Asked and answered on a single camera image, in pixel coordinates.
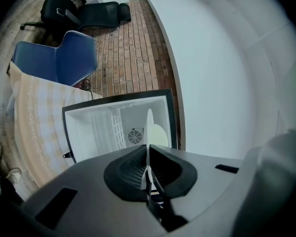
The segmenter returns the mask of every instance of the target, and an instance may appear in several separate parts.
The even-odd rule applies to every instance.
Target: blue leather chair
[[[95,40],[68,31],[56,48],[21,41],[16,45],[12,62],[28,75],[73,86],[97,68]]]

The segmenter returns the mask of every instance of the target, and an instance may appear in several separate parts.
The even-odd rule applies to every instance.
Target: black office chair
[[[85,4],[76,8],[71,0],[45,0],[40,11],[42,23],[27,22],[20,26],[45,28],[56,40],[61,40],[70,30],[82,31],[89,26],[118,27],[121,21],[131,21],[126,3],[103,2]]]

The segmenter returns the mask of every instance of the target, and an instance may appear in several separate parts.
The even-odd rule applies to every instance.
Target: beige tablecloth
[[[42,186],[69,167],[62,108],[89,101],[91,93],[33,77],[10,63],[15,98],[15,140],[28,170]],[[93,93],[93,98],[101,98]]]

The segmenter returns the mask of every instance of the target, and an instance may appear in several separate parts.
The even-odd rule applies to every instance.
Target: chair armrest
[[[67,9],[62,10],[60,8],[57,8],[57,14],[69,19],[71,22],[73,22],[77,26],[80,25],[80,20]]]

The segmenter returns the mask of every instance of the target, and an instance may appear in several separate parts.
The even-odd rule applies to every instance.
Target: power cord
[[[91,98],[93,100],[93,94],[92,94],[92,91],[91,91],[91,86],[92,86],[92,83],[90,82],[90,80],[89,79],[84,79],[81,86],[80,86],[80,89],[85,90],[85,91],[89,91],[91,93]]]

